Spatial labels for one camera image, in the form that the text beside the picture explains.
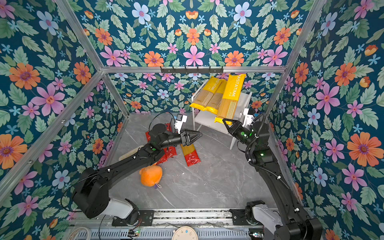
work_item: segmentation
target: round clock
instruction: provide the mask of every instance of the round clock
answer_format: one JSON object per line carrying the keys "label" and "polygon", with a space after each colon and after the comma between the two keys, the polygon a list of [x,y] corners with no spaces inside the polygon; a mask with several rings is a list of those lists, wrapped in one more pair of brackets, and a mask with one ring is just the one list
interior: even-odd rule
{"label": "round clock", "polygon": [[191,227],[184,226],[175,231],[172,240],[198,240],[197,233]]}

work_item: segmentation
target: cable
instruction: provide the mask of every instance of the cable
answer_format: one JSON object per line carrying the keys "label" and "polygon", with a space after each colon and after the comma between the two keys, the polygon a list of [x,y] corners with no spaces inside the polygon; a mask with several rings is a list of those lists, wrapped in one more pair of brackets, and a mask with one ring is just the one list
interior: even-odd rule
{"label": "cable", "polygon": [[155,118],[157,118],[159,115],[161,115],[161,114],[163,114],[163,113],[169,113],[169,114],[171,114],[171,115],[172,115],[172,119],[173,119],[173,124],[175,124],[175,116],[173,116],[173,114],[172,114],[171,112],[168,112],[168,111],[167,111],[167,112],[162,112],[162,113],[159,113],[158,115],[156,115],[156,116],[152,119],[152,121],[149,123],[148,132],[149,132],[150,129],[151,129],[151,124],[152,124],[153,120],[155,120]]}

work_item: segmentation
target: red pasta package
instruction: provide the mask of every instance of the red pasta package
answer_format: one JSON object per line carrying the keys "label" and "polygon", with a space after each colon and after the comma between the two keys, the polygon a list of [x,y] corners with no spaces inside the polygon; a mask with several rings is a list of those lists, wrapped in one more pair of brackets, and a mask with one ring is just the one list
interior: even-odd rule
{"label": "red pasta package", "polygon": [[[167,130],[172,132],[170,123],[166,123],[166,126],[167,126]],[[149,142],[151,140],[151,136],[149,135],[149,132],[146,132],[145,136],[147,137],[147,142]],[[160,160],[156,163],[156,165],[160,163],[164,163],[168,160],[168,158],[174,157],[177,155],[175,147],[166,147],[164,148],[164,152],[165,152],[165,155],[160,158]]]}

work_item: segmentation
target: orange flower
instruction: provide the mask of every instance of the orange flower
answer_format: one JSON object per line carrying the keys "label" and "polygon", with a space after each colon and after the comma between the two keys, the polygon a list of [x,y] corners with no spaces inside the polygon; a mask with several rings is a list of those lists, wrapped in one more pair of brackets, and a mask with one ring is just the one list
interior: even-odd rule
{"label": "orange flower", "polygon": [[332,229],[327,229],[325,231],[325,238],[327,240],[340,240],[340,237],[335,234],[335,232]]}
{"label": "orange flower", "polygon": [[282,28],[281,31],[277,31],[276,36],[273,38],[275,44],[283,45],[291,36],[291,30],[289,28]]}
{"label": "orange flower", "polygon": [[376,45],[369,45],[365,51],[364,51],[364,54],[366,56],[370,56],[372,54],[374,54],[379,48],[376,46]]}
{"label": "orange flower", "polygon": [[211,33],[211,30],[209,30],[209,29],[205,29],[204,30],[204,35],[205,36],[209,36],[209,35],[211,35],[212,33]]}
{"label": "orange flower", "polygon": [[9,71],[12,73],[9,78],[12,82],[16,82],[15,85],[19,88],[25,87],[25,89],[30,90],[40,82],[40,78],[37,77],[40,73],[29,64],[18,63],[17,68],[11,67]]}
{"label": "orange flower", "polygon": [[90,11],[86,10],[84,12],[84,14],[89,18],[89,19],[93,19],[93,13],[91,13]]}
{"label": "orange flower", "polygon": [[57,221],[58,221],[57,218],[53,219],[52,222],[49,224],[49,227],[50,228],[54,228],[56,226],[56,224],[57,224]]}
{"label": "orange flower", "polygon": [[86,66],[83,62],[75,63],[74,66],[76,68],[73,69],[73,73],[76,74],[77,81],[85,85],[91,78],[88,66]]}
{"label": "orange flower", "polygon": [[304,198],[303,195],[302,195],[303,190],[301,189],[301,187],[299,187],[299,184],[297,182],[295,182],[295,186],[296,186],[296,189],[297,189],[297,191],[299,193],[299,196],[300,196],[300,198],[302,200]]}
{"label": "orange flower", "polygon": [[196,43],[199,42],[199,37],[200,34],[197,32],[195,28],[191,28],[189,30],[189,33],[187,33],[187,40],[190,42],[192,45],[196,45]]}
{"label": "orange flower", "polygon": [[335,82],[337,82],[337,85],[341,86],[344,84],[344,86],[347,86],[349,84],[349,81],[352,81],[355,78],[356,67],[353,66],[353,63],[348,63],[347,65],[344,63],[341,65],[340,69],[337,69],[336,71],[336,77]]}
{"label": "orange flower", "polygon": [[0,164],[3,164],[3,169],[13,167],[13,162],[18,162],[22,153],[27,151],[27,145],[23,142],[24,139],[19,136],[12,139],[11,134],[0,135]]}
{"label": "orange flower", "polygon": [[95,154],[99,154],[101,153],[101,150],[103,149],[104,147],[104,141],[101,140],[101,138],[99,139],[96,139],[95,143],[93,144],[93,149],[92,151],[95,153]]}
{"label": "orange flower", "polygon": [[164,66],[164,59],[161,58],[159,53],[155,53],[154,51],[149,51],[149,54],[146,53],[144,55],[144,62],[148,64],[148,67],[162,67]]}
{"label": "orange flower", "polygon": [[297,15],[299,15],[299,10],[295,10],[295,11],[293,11],[292,13],[291,13],[291,18],[295,18],[295,17],[297,17]]}
{"label": "orange flower", "polygon": [[358,160],[358,164],[366,167],[368,164],[373,167],[379,164],[377,157],[384,157],[384,150],[378,148],[381,141],[377,137],[369,139],[371,135],[367,132],[361,132],[360,137],[356,133],[351,136],[352,142],[348,142],[347,148],[351,150],[349,156],[352,160]]}
{"label": "orange flower", "polygon": [[288,149],[288,151],[292,151],[295,147],[295,143],[293,142],[292,139],[288,138],[287,141],[286,141],[286,147]]}
{"label": "orange flower", "polygon": [[228,53],[228,57],[225,58],[227,67],[240,67],[244,62],[244,55],[239,53],[239,51],[234,51],[233,53]]}
{"label": "orange flower", "polygon": [[297,67],[295,73],[295,82],[297,84],[302,84],[307,79],[307,74],[309,72],[309,69],[307,67],[307,63],[301,63],[300,66]]}
{"label": "orange flower", "polygon": [[96,28],[96,33],[95,33],[95,36],[98,38],[99,42],[101,42],[102,44],[108,46],[108,45],[112,45],[112,37],[111,37],[111,34],[108,32],[108,31],[104,31],[103,28]]}
{"label": "orange flower", "polygon": [[362,86],[363,88],[367,88],[369,87],[369,84],[371,83],[370,79],[368,76],[365,76],[363,77],[361,80],[360,80],[360,86]]}
{"label": "orange flower", "polygon": [[138,103],[137,101],[132,101],[131,102],[131,106],[135,109],[140,109],[141,108],[141,104]]}
{"label": "orange flower", "polygon": [[199,15],[199,13],[197,11],[186,11],[185,12],[185,15],[187,16],[187,19],[197,19],[197,16]]}
{"label": "orange flower", "polygon": [[263,105],[263,103],[261,101],[255,101],[255,102],[252,103],[251,107],[254,108],[254,109],[258,109],[262,105]]}
{"label": "orange flower", "polygon": [[121,127],[122,127],[122,122],[119,122],[119,124],[118,124],[118,132],[120,132]]}
{"label": "orange flower", "polygon": [[181,36],[181,29],[176,29],[175,35],[176,36]]}

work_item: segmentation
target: wall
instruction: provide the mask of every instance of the wall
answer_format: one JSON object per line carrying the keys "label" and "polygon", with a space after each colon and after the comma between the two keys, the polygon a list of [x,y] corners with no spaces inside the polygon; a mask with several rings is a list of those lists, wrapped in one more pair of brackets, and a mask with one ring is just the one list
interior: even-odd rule
{"label": "wall", "polygon": [[327,240],[384,238],[383,6],[327,4],[271,114],[296,187]]}

